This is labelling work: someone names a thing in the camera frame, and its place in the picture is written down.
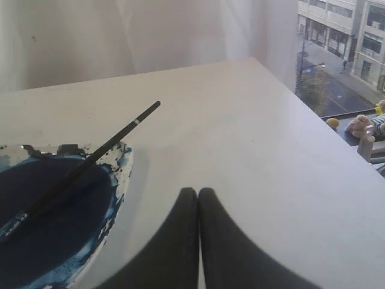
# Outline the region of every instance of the white table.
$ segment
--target white table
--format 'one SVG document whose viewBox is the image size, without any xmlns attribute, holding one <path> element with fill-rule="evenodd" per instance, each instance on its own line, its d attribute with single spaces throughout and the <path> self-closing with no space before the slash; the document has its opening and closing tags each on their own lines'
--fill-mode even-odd
<svg viewBox="0 0 385 289">
<path fill-rule="evenodd" d="M 254 59 L 2 95 L 0 143 L 102 143 L 156 100 L 82 289 L 128 262 L 189 186 L 216 189 L 252 240 L 315 284 L 384 288 L 384 179 Z"/>
</svg>

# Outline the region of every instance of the street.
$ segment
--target street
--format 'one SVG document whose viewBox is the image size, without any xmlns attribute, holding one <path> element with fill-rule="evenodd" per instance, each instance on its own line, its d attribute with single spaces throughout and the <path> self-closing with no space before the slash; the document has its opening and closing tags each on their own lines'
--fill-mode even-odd
<svg viewBox="0 0 385 289">
<path fill-rule="evenodd" d="M 300 71 L 301 56 L 297 57 L 297 72 Z M 304 58 L 303 68 L 312 66 L 313 63 Z M 313 67 L 303 72 L 303 75 L 315 75 L 316 69 L 320 67 Z M 367 110 L 373 108 L 373 105 L 364 100 L 355 91 L 349 89 L 347 86 L 325 73 L 325 86 L 327 88 L 327 100 L 324 103 L 325 107 L 322 116 L 332 116 L 335 114 L 351 113 L 354 111 Z"/>
</svg>

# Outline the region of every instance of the tree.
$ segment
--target tree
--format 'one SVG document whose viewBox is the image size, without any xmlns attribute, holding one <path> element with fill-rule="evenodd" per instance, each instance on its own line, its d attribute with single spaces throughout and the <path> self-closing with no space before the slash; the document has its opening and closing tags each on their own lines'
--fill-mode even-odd
<svg viewBox="0 0 385 289">
<path fill-rule="evenodd" d="M 327 98 L 326 75 L 317 67 L 312 74 L 297 78 L 295 94 L 317 115 L 322 115 Z"/>
</svg>

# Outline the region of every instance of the paint palette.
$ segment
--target paint palette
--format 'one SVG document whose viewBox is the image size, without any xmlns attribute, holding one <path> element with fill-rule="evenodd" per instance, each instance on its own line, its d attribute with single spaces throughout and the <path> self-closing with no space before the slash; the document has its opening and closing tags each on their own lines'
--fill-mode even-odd
<svg viewBox="0 0 385 289">
<path fill-rule="evenodd" d="M 0 146 L 0 226 L 38 199 L 97 146 Z M 114 225 L 132 169 L 115 145 L 68 189 L 65 202 L 0 244 L 1 289 L 71 288 L 96 259 Z"/>
</svg>

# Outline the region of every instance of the paintbrush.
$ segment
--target paintbrush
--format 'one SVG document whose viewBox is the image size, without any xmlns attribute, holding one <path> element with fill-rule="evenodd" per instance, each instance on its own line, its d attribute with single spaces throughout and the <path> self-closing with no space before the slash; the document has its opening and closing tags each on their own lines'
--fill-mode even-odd
<svg viewBox="0 0 385 289">
<path fill-rule="evenodd" d="M 89 155 L 78 167 L 71 170 L 62 180 L 54 184 L 45 194 L 43 194 L 37 201 L 31 204 L 27 209 L 19 212 L 11 220 L 9 220 L 3 227 L 0 228 L 0 243 L 5 242 L 20 228 L 21 225 L 29 219 L 33 219 L 47 210 L 51 210 L 52 204 L 58 205 L 55 202 L 60 193 L 65 190 L 71 183 L 76 181 L 84 172 L 86 172 L 92 165 L 96 163 L 105 153 L 107 153 L 114 145 L 116 145 L 123 137 L 128 135 L 134 128 L 136 128 L 142 121 L 144 121 L 150 114 L 152 114 L 161 103 L 155 102 L 136 119 L 119 131 L 116 135 L 111 137 L 99 149 Z"/>
</svg>

